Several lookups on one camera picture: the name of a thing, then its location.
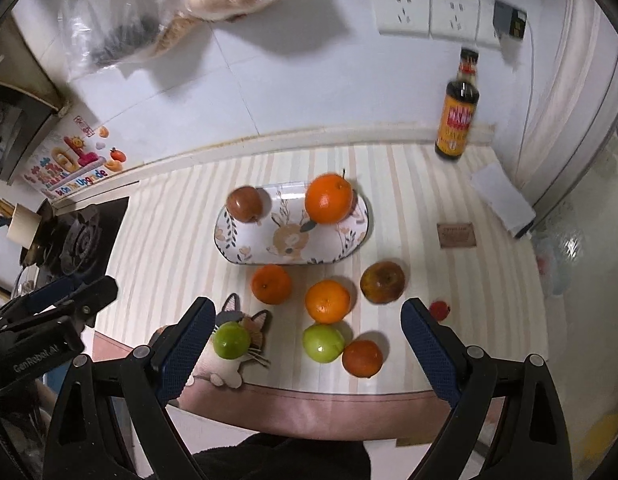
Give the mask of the green apple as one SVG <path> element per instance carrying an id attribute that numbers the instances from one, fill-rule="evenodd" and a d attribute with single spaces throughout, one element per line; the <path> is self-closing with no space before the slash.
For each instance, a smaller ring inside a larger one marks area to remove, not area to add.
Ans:
<path id="1" fill-rule="evenodd" d="M 320 364 L 335 361 L 344 351 L 345 345 L 344 336 L 331 325 L 314 324 L 302 334 L 304 352 L 311 360 Z"/>
<path id="2" fill-rule="evenodd" d="M 248 352 L 250 345 L 250 333 L 237 322 L 221 324 L 212 335 L 213 350 L 224 360 L 240 358 Z"/>

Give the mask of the dark red-orange tangerine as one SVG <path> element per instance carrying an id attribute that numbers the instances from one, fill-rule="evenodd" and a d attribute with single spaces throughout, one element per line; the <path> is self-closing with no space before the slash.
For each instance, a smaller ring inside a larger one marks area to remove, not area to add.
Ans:
<path id="1" fill-rule="evenodd" d="M 355 340 L 342 352 L 342 366 L 352 376 L 371 378 L 384 364 L 384 355 L 378 344 L 371 340 Z"/>

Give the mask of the brown-green apple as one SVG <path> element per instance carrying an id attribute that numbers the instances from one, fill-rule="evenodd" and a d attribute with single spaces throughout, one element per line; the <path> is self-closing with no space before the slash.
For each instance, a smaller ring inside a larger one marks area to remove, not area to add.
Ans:
<path id="1" fill-rule="evenodd" d="M 402 267 L 393 261 L 379 261 L 369 266 L 360 278 L 363 296 L 372 304 L 390 304 L 405 290 Z"/>

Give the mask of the small orange tangerine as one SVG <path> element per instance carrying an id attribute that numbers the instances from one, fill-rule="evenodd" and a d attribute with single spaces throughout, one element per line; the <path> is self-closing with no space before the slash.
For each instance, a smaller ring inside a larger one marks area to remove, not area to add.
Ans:
<path id="1" fill-rule="evenodd" d="M 292 278 L 282 266 L 268 264 L 254 272 L 250 288 L 254 298 L 268 306 L 278 306 L 292 296 Z"/>

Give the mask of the black gas stove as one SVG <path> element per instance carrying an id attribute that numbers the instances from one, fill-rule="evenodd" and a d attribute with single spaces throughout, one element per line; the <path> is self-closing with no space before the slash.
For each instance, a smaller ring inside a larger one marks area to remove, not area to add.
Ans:
<path id="1" fill-rule="evenodd" d="M 55 214 L 44 200 L 36 212 L 41 224 L 29 249 L 21 249 L 20 264 L 37 266 L 36 287 L 60 278 L 90 284 L 106 274 L 129 199 L 118 198 Z"/>

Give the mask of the small brown card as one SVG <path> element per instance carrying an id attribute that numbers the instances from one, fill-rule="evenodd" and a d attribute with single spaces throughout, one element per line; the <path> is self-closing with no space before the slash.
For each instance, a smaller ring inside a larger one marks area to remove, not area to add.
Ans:
<path id="1" fill-rule="evenodd" d="M 474 226 L 471 223 L 438 223 L 437 234 L 441 249 L 477 246 Z"/>

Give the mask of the brown apple on plate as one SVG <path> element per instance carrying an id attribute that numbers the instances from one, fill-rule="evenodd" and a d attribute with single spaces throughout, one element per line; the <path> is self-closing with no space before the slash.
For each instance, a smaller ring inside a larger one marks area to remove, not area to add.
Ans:
<path id="1" fill-rule="evenodd" d="M 236 188 L 228 194 L 225 207 L 235 220 L 243 223 L 256 222 L 263 214 L 263 203 L 258 190 L 248 185 Z"/>

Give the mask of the floral ceramic oval plate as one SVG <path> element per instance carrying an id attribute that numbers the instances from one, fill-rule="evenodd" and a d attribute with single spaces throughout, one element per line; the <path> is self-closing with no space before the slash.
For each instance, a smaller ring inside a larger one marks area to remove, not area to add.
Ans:
<path id="1" fill-rule="evenodd" d="M 370 230 L 370 212 L 360 194 L 352 213 L 337 224 L 316 224 L 304 209 L 306 182 L 270 184 L 258 189 L 263 214 L 256 222 L 236 220 L 221 208 L 214 227 L 214 244 L 234 264 L 336 263 L 349 257 Z"/>

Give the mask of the striped table cover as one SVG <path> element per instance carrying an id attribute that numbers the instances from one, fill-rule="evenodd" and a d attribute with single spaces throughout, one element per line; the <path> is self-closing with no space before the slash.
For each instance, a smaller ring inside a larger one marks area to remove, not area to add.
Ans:
<path id="1" fill-rule="evenodd" d="M 97 330 L 130 347 L 199 297 L 235 296 L 187 375 L 183 410 L 326 440 L 433 437 L 450 408 L 406 340 L 420 300 L 495 359 L 548 354 L 537 259 L 473 186 L 498 164 L 429 144 L 311 148 L 210 162 L 143 180 L 107 272 L 119 287 Z"/>

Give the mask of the large orange on plate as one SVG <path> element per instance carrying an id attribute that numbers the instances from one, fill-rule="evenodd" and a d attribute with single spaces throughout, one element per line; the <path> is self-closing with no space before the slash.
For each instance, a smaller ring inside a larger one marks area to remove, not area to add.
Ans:
<path id="1" fill-rule="evenodd" d="M 321 174 L 310 182 L 304 209 L 318 224 L 335 224 L 345 220 L 352 211 L 354 191 L 341 174 Z"/>

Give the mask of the clear plastic bag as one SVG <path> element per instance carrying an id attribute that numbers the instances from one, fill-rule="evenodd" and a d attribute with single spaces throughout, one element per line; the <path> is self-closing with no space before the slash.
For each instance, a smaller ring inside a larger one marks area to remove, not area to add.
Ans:
<path id="1" fill-rule="evenodd" d="M 71 80 L 171 50 L 202 22 L 230 22 L 280 0 L 60 0 Z"/>

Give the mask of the soy sauce bottle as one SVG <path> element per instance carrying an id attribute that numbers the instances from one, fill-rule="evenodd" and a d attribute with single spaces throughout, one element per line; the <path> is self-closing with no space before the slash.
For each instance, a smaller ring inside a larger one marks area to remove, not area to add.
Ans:
<path id="1" fill-rule="evenodd" d="M 462 47 L 458 73 L 446 85 L 435 151 L 447 160 L 459 159 L 466 149 L 479 101 L 476 83 L 478 58 L 476 50 Z"/>

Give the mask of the black power adapter plug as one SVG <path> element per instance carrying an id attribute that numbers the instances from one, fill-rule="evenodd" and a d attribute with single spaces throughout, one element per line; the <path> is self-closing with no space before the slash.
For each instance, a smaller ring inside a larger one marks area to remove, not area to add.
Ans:
<path id="1" fill-rule="evenodd" d="M 494 0 L 492 25 L 495 35 L 499 38 L 523 40 L 527 26 L 527 12 L 508 2 Z"/>

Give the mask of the white wall socket middle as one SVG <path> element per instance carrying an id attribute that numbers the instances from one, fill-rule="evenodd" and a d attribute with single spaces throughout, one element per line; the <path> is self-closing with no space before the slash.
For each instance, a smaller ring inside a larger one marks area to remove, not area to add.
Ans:
<path id="1" fill-rule="evenodd" d="M 429 31 L 434 38 L 474 42 L 479 0 L 430 0 Z"/>

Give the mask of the white wall socket left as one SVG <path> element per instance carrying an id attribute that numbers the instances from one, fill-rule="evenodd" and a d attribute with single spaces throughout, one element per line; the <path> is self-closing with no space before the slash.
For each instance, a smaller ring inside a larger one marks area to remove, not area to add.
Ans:
<path id="1" fill-rule="evenodd" d="M 381 35 L 427 36 L 430 0 L 372 0 Z"/>

